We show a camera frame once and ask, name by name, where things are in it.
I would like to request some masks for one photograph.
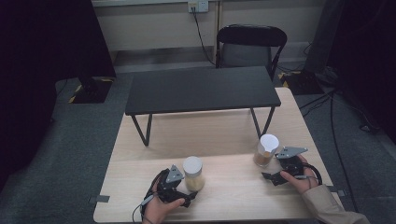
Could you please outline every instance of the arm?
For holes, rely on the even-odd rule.
[[[157,179],[152,190],[155,192],[157,190],[158,181]],[[166,216],[177,207],[180,207],[185,200],[183,198],[177,199],[171,203],[163,203],[156,193],[153,194],[154,197],[148,202],[143,214],[142,224],[159,224],[162,223]]]
[[[299,158],[302,162],[307,162],[303,156],[299,155]],[[280,174],[302,195],[309,211],[311,211],[318,220],[328,224],[370,223],[365,215],[345,211],[344,208],[334,199],[325,185],[318,185],[318,182],[315,179],[315,174],[311,169],[304,169],[304,175],[311,176],[307,179],[296,179],[283,171]]]

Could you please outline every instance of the wall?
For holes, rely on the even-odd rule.
[[[214,46],[217,18],[222,27],[232,23],[274,25],[283,29],[288,45],[303,49],[312,41],[324,0],[267,0],[209,2],[199,13],[205,46]],[[95,7],[109,50],[199,47],[201,42],[187,3]]]

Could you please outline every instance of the sleeve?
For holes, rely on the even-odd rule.
[[[365,215],[345,211],[325,185],[309,189],[302,196],[311,213],[322,222],[328,224],[370,224]]]

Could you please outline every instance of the tabletop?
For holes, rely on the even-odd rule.
[[[134,73],[126,115],[280,106],[264,66]]]
[[[323,183],[332,185],[300,110],[287,88],[276,88],[281,106],[268,133],[280,147],[307,147],[307,160],[320,171]],[[256,108],[264,124],[269,108]],[[148,116],[138,116],[146,123]],[[143,201],[152,179],[161,170],[189,156],[203,161],[205,186],[189,208],[179,207],[165,221],[233,221],[312,218],[301,196],[289,184],[274,186],[261,172],[280,170],[276,159],[262,169],[253,161],[259,139],[249,109],[155,115],[149,147],[141,140],[130,117],[124,116],[107,168],[101,195],[108,203],[96,205],[96,222],[132,222],[132,212]],[[187,192],[184,181],[177,187]],[[141,220],[135,214],[135,220]]]

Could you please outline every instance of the electrical outlet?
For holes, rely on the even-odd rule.
[[[209,3],[208,3],[208,1],[199,1],[198,2],[198,11],[199,12],[207,12],[207,11],[209,11]]]
[[[198,2],[188,2],[187,5],[189,12],[192,12],[193,8],[195,8],[195,12],[198,12]]]
[[[189,12],[192,12],[194,8],[195,12],[207,12],[209,11],[208,1],[190,1],[187,3]]]

